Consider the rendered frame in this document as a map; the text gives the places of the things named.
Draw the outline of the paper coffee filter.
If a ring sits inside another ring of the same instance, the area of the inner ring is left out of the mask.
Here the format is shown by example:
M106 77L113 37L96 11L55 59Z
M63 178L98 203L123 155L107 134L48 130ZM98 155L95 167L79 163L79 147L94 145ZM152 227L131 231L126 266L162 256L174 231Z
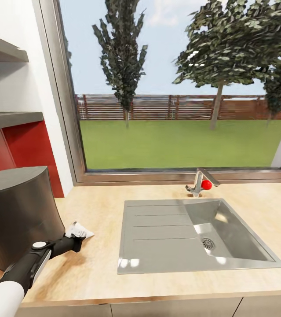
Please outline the paper coffee filter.
M94 235L94 233L92 233L91 231L88 231L84 226L82 226L82 225L81 225L79 222L77 222L77 221L75 221L75 222L72 224L72 226L74 226L74 227L76 227L76 228L79 228L79 229L85 231L85 232L87 233L87 237L85 237L85 238L88 238L88 237Z

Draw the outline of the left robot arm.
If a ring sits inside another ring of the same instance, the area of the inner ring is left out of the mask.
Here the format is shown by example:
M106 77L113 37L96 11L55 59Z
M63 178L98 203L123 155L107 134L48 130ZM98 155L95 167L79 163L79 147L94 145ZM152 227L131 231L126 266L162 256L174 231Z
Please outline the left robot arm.
M87 233L70 225L63 238L34 243L25 256L12 263L0 279L0 317L14 317L49 259L73 250L79 252Z

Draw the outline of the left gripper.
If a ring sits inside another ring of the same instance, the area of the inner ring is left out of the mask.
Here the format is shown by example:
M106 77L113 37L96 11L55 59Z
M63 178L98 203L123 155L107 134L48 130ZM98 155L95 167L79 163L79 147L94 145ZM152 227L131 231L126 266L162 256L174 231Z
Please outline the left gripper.
M69 238L65 236L65 234L66 233L64 233L63 238L60 238L63 244L63 250L61 254L66 253L67 251L70 251L70 250L79 252L81 249L83 239L78 236Z

